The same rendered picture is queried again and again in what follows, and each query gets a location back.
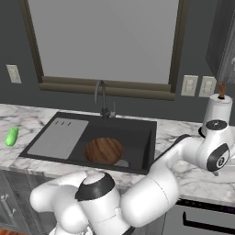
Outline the brown wooden bowl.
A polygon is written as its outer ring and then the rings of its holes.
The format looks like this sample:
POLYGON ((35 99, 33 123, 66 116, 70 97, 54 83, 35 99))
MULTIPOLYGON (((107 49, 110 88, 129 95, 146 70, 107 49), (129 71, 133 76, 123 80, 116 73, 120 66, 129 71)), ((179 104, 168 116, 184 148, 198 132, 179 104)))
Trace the brown wooden bowl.
POLYGON ((113 165, 120 160, 122 155, 122 144, 113 138, 97 138, 89 141, 84 147, 84 157, 89 162, 113 165))

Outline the brown wooden towel holder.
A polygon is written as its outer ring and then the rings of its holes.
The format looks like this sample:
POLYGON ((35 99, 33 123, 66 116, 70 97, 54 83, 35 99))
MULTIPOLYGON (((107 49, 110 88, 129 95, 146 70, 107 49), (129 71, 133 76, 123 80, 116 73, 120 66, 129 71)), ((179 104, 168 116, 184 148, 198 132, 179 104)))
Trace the brown wooden towel holder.
POLYGON ((226 84, 218 83, 218 98, 225 99, 225 94, 226 94, 226 84))

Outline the dark grey wall cupboard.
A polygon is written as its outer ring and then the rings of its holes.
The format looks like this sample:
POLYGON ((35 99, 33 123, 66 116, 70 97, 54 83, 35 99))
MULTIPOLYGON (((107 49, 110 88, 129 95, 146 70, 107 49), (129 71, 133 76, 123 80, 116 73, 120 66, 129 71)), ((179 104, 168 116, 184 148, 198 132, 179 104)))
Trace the dark grey wall cupboard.
POLYGON ((235 0, 218 0, 206 60, 219 83, 235 84, 235 0))

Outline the white paper towel roll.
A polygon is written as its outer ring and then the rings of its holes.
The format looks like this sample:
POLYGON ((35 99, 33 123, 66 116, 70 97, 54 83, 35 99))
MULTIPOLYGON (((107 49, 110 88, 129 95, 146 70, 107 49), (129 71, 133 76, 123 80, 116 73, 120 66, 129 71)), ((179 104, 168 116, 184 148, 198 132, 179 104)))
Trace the white paper towel roll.
POLYGON ((206 124, 210 120, 221 119, 229 123, 233 99, 228 95, 223 98, 219 94, 213 94, 207 103, 207 110, 201 127, 201 134, 206 136, 206 124))

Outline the grey base cupboard door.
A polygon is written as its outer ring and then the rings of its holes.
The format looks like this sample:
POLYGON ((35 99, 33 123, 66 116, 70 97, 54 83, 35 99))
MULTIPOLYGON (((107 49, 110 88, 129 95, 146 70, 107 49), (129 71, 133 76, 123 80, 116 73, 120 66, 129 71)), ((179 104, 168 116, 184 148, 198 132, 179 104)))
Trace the grey base cupboard door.
POLYGON ((16 210, 13 218, 6 212, 0 200, 0 227, 12 229, 27 235, 49 235, 56 225, 50 213, 37 213, 29 203, 31 191, 45 183, 48 177, 0 170, 0 196, 9 194, 8 205, 16 210))

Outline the window with brown frame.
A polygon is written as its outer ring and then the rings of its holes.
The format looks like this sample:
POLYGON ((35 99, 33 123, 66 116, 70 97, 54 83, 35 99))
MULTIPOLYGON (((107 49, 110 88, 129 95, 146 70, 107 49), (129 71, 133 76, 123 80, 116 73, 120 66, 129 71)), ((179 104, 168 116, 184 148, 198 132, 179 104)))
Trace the window with brown frame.
POLYGON ((39 88, 172 100, 189 0, 18 0, 39 88))

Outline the grey draining board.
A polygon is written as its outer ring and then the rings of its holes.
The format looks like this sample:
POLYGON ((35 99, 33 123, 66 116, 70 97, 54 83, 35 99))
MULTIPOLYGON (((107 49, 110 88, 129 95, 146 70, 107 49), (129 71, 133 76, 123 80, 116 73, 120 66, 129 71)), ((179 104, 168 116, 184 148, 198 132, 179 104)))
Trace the grey draining board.
POLYGON ((28 154, 67 160, 87 125, 87 120, 56 117, 28 154))

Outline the green vegetable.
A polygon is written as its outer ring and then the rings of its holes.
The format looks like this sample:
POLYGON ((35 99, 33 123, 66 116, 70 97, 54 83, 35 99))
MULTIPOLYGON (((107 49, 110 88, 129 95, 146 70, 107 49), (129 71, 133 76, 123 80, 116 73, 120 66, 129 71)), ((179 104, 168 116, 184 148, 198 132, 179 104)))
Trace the green vegetable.
POLYGON ((6 135, 6 146, 13 147, 17 142, 18 127, 11 128, 6 135))

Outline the white wall socket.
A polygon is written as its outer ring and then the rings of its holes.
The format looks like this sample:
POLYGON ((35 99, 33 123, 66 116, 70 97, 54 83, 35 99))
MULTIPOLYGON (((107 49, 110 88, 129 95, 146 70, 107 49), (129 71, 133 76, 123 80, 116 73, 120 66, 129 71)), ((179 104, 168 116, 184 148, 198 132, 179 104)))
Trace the white wall socket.
POLYGON ((185 75, 181 95, 194 96, 196 92, 198 77, 196 75, 185 75))
POLYGON ((14 84, 21 84, 21 78, 17 66, 8 64, 6 68, 8 70, 11 82, 14 84))
POLYGON ((210 97, 214 94, 217 80, 213 76, 204 76, 202 79, 199 97, 210 97))

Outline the black kitchen sink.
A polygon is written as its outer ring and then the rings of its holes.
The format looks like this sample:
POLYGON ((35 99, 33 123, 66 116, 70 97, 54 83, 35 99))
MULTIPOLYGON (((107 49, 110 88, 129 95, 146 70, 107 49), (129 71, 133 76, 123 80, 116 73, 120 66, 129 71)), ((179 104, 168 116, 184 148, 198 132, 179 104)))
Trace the black kitchen sink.
POLYGON ((125 173, 146 174, 154 161, 156 129, 157 123, 155 121, 143 121, 118 117, 103 120, 99 116, 58 112, 20 153, 20 155, 25 158, 36 160, 81 165, 125 173), (88 121, 87 127, 73 148, 69 158, 67 160, 62 160, 28 154, 28 150, 55 118, 88 121), (89 162, 84 157, 84 147, 89 141, 97 138, 113 138, 118 140, 123 146, 123 155, 121 159, 124 163, 107 165, 100 162, 89 162))

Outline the dark metal tap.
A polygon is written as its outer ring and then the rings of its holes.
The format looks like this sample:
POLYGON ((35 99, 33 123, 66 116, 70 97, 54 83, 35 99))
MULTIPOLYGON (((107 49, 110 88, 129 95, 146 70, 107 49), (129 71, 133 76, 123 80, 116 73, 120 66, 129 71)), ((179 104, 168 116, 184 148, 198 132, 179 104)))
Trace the dark metal tap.
POLYGON ((106 84, 103 80, 99 80, 95 86, 95 103, 98 101, 98 89, 102 87, 102 97, 103 97, 103 106, 100 112, 100 115, 103 120, 108 120, 109 118, 114 118, 116 116, 116 110, 109 111, 106 105, 106 84))

